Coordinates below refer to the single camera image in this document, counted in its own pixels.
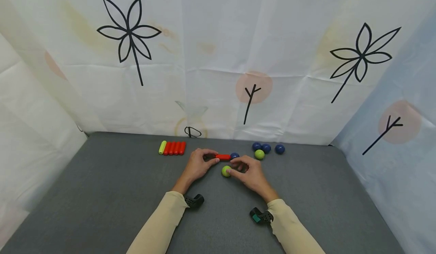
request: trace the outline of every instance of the flower outline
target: flower outline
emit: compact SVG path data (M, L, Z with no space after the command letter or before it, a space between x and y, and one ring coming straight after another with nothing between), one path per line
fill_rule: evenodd
M392 59L392 56L389 53L379 50L386 46L397 35L400 29L401 27L398 27L394 30L388 31L372 42L371 28L365 22L356 38L356 49L336 48L335 50L330 51L334 57L346 61L336 68L332 76L330 76L330 79L348 73L347 79L345 79L331 103L336 100L339 93L341 93L342 88L344 88L352 75L354 75L356 80L361 83L367 74L368 64L381 64Z
M158 36L161 31L150 25L140 25L140 21L142 18L142 3L141 0L135 0L129 7L129 11L127 13L127 17L121 11L121 9L111 0L103 0L104 6L106 7L106 11L109 15L109 18L115 24L115 26L104 25L97 29L98 33L101 35L114 39L116 41L120 41L118 45L118 59L120 63L127 60L130 52L132 51L135 58L135 63L138 70L138 76L143 86L141 71L138 63L137 52L147 59L151 60L151 53L143 41L143 39L153 38ZM134 18L134 13L137 10L137 17ZM141 35L141 33L149 33L150 35Z

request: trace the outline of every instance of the red peg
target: red peg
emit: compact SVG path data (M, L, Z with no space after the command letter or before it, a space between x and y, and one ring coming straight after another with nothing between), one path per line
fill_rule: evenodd
M170 151L171 142L167 142L167 145L165 146L165 149L163 151L164 156L168 156L168 152Z
M183 156L183 154L185 153L185 148L186 148L186 142L182 142L179 148L179 155Z
M174 154L174 148L176 147L176 142L172 142L170 146L170 150L168 151L168 154L172 156Z
M176 147L174 148L174 155L177 156L179 154L180 142L176 142Z

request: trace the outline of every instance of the left hand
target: left hand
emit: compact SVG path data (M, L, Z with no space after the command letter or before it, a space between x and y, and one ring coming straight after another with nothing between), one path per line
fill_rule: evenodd
M173 191L185 194L192 182L203 177L210 167L219 162L219 159L211 159L205 162L203 156L207 154L213 154L215 156L218 152L210 149L197 148L191 153L185 170L177 180L176 185L174 185Z

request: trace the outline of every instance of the hand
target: hand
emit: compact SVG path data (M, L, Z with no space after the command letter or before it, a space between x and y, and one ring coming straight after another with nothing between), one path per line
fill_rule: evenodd
M259 160L253 159L249 156L236 157L230 161L233 168L238 167L241 171L243 168L245 173L241 173L237 170L227 170L231 176L241 180L244 185L250 190L258 193L265 202L271 202L272 200L279 199L277 192L271 187L263 175L262 167Z
M192 182L203 177L210 167L219 162L219 159L211 159L205 162L203 156L207 154L213 154L215 156L218 152L210 149L197 148L191 153L185 170L177 180L176 185L174 185L173 191L185 194Z

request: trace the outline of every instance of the red rectangular block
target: red rectangular block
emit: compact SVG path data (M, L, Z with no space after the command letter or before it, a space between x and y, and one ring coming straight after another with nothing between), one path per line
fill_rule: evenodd
M215 156L219 160L229 161L232 157L229 154L217 154Z

